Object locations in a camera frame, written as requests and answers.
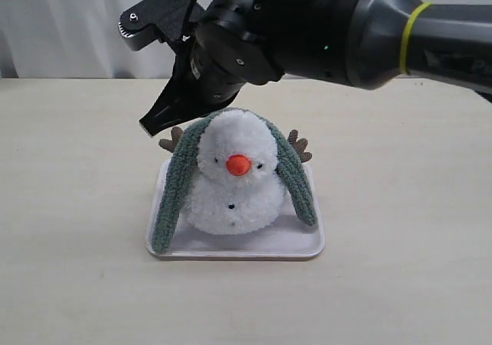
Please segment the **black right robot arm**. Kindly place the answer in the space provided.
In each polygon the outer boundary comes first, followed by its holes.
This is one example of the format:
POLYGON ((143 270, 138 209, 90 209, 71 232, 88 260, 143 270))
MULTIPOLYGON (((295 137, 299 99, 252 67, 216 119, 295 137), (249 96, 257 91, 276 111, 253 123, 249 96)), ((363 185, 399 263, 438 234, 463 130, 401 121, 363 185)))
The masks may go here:
POLYGON ((400 75, 491 97, 491 7, 422 0, 167 0, 171 77, 141 127, 156 135, 295 75, 374 90, 400 75))

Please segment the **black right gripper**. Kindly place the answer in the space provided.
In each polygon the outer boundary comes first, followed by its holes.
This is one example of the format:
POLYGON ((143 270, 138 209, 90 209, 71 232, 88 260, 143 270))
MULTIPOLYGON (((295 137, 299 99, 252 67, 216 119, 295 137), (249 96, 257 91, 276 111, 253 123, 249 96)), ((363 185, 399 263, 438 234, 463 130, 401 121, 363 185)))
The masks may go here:
POLYGON ((169 46, 175 53, 171 78, 139 120, 149 136, 229 106, 246 84, 265 85, 284 76, 249 33, 200 33, 169 46))

